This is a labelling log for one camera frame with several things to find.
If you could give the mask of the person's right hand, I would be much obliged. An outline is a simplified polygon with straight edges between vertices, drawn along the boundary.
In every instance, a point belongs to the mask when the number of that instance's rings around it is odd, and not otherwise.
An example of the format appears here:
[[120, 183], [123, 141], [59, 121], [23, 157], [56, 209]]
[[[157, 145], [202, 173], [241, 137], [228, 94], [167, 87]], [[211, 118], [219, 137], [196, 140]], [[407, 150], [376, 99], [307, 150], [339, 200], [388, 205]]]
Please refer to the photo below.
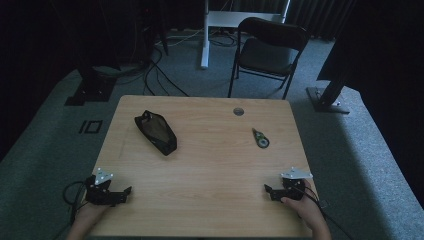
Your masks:
[[313, 232], [317, 232], [323, 230], [327, 224], [317, 204], [308, 197], [308, 194], [312, 193], [310, 183], [307, 180], [304, 180], [304, 183], [306, 193], [301, 200], [283, 197], [281, 201], [292, 208]]

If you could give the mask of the white metal desk frame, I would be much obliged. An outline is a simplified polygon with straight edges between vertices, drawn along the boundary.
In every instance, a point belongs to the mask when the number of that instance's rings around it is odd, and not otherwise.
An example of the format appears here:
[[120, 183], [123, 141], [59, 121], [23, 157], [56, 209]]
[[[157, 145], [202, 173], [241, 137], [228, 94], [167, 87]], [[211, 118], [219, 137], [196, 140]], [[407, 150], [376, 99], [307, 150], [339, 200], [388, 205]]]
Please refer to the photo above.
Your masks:
[[279, 13], [259, 13], [259, 12], [240, 12], [240, 11], [213, 11], [209, 9], [209, 0], [204, 0], [204, 20], [203, 20], [203, 47], [200, 61], [200, 67], [207, 69], [209, 66], [209, 28], [224, 27], [235, 28], [244, 19], [248, 17], [258, 17], [265, 20], [284, 23], [287, 18], [291, 0], [284, 0], [283, 8]]

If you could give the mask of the black mesh pencil pouch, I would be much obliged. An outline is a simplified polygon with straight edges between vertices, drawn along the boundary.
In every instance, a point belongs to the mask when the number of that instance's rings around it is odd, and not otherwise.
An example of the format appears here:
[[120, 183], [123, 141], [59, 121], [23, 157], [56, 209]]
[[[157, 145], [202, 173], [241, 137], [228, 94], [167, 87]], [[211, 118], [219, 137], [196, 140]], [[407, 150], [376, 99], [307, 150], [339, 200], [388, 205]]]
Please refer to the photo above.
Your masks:
[[177, 137], [162, 115], [145, 110], [134, 118], [140, 132], [164, 155], [177, 149]]

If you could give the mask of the black stand base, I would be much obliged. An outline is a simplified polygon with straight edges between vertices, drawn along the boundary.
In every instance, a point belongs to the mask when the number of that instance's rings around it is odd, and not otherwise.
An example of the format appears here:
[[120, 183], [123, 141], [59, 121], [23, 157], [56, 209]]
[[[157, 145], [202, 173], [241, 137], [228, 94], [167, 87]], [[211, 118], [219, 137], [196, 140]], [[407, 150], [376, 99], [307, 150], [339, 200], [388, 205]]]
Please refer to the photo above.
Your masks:
[[316, 112], [349, 114], [350, 110], [340, 97], [346, 78], [331, 80], [326, 88], [308, 87], [306, 92]]
[[82, 80], [73, 96], [67, 98], [66, 106], [83, 106], [86, 102], [108, 102], [115, 83], [114, 77], [101, 76], [92, 67], [77, 68]]

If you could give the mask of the dark curtain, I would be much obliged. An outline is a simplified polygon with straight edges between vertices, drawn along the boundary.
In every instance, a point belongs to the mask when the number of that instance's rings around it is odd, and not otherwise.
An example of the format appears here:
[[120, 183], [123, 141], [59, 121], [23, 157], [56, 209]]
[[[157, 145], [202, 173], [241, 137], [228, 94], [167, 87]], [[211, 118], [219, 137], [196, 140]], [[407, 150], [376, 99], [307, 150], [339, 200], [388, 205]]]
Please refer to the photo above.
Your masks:
[[338, 38], [356, 0], [290, 0], [286, 22], [305, 28], [313, 38]]

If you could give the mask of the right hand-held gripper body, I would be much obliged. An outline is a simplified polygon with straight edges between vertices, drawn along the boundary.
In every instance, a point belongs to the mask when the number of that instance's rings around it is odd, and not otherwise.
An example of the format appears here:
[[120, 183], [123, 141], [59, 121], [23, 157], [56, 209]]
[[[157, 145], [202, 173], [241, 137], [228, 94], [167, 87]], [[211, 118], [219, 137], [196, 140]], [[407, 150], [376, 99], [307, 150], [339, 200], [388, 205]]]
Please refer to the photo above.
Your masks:
[[285, 190], [285, 197], [293, 200], [301, 200], [305, 192], [304, 179], [312, 179], [313, 174], [305, 170], [291, 167], [280, 174], [282, 185]]

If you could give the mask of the person's left hand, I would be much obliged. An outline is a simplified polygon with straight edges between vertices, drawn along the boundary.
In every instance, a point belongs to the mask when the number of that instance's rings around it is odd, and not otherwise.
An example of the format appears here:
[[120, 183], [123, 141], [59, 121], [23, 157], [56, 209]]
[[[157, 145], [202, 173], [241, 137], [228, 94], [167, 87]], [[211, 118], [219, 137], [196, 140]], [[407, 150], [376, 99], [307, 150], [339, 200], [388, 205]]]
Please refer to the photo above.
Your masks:
[[78, 227], [92, 227], [108, 209], [108, 205], [95, 205], [87, 202], [79, 209], [74, 224]]

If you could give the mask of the green correction tape dispenser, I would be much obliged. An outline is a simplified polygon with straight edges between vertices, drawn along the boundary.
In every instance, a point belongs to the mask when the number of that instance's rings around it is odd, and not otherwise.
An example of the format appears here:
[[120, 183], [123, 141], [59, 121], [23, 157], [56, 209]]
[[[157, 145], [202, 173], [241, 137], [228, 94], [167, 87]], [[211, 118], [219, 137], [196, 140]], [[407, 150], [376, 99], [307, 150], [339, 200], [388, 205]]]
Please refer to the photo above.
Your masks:
[[258, 147], [265, 149], [269, 146], [270, 142], [262, 132], [256, 129], [252, 129], [252, 133]]

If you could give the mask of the black folding chair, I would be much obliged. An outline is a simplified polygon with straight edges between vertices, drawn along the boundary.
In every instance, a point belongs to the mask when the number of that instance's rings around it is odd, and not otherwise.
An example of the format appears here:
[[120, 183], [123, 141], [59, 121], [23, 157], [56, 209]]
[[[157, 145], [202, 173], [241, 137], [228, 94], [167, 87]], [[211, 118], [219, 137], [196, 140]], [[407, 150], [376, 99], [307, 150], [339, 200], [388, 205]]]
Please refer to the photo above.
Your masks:
[[285, 100], [298, 61], [310, 39], [301, 26], [248, 17], [237, 27], [237, 48], [234, 56], [227, 96], [232, 95], [234, 80], [239, 73], [281, 81], [286, 87]]

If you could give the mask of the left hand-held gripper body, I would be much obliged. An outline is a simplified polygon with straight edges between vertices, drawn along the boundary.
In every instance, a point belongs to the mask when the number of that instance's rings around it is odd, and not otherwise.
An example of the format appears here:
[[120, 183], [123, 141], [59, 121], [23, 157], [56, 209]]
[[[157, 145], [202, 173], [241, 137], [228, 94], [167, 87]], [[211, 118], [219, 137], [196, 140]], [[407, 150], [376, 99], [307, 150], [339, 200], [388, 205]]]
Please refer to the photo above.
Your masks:
[[85, 200], [94, 205], [115, 205], [115, 200], [109, 191], [112, 178], [112, 173], [98, 167], [95, 174], [88, 177], [84, 182], [86, 187]]

